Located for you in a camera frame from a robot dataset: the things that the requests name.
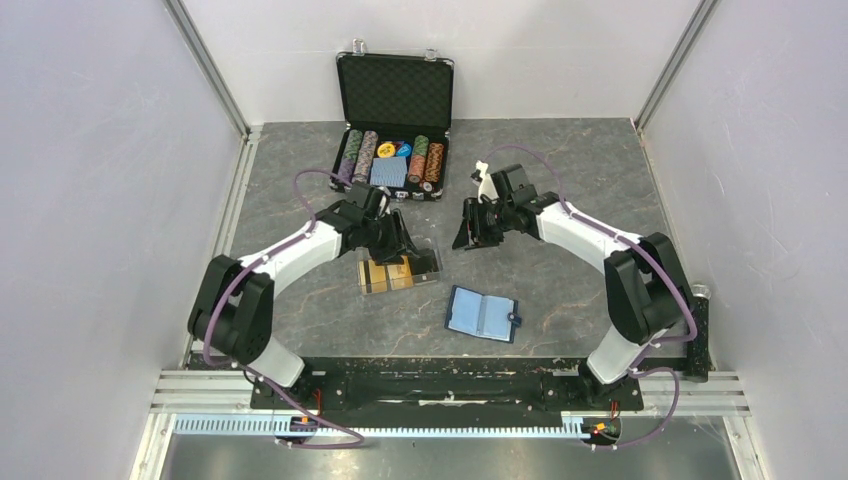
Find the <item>clear acrylic card box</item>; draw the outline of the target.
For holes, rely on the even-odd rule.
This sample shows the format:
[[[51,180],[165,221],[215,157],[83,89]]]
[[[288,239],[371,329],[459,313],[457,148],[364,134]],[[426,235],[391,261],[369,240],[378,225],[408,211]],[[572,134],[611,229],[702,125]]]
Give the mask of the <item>clear acrylic card box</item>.
[[[402,255],[398,264],[378,265],[363,254],[357,262],[357,273],[362,295],[380,294],[437,282],[442,263],[435,249],[426,249],[418,258]]]

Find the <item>blue leather card holder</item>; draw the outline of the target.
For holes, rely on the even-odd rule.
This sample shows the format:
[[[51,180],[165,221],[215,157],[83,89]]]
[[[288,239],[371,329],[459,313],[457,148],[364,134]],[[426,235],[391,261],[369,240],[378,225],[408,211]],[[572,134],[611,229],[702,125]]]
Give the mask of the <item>blue leather card holder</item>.
[[[478,339],[511,344],[523,322],[518,307],[517,300],[454,285],[444,328]]]

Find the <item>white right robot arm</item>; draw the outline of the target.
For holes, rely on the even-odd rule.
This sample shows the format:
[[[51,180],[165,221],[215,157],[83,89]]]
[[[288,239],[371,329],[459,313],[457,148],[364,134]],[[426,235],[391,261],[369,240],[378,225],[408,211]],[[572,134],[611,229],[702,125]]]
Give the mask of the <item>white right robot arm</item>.
[[[578,368],[577,392],[591,408],[602,408],[618,393],[617,383],[634,372],[648,348],[671,342],[668,331],[686,323],[682,341],[696,338],[690,283],[670,238],[639,236],[614,228],[574,207],[559,194],[540,194],[524,168],[490,171],[477,162],[477,187],[463,203],[454,249],[501,244],[519,232],[575,255],[604,279],[611,326]]]

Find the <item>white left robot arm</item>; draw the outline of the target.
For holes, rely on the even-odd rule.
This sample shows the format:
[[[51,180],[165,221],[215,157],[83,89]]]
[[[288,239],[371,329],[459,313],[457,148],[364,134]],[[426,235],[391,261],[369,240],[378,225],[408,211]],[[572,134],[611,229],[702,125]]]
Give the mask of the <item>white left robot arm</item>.
[[[189,314],[188,333],[276,384],[288,406],[306,405],[314,381],[303,373],[304,360],[274,339],[274,302],[305,274],[359,248],[377,266],[434,266],[434,249],[413,242],[402,213],[389,203],[387,192],[356,182],[285,239],[239,259],[214,257]]]

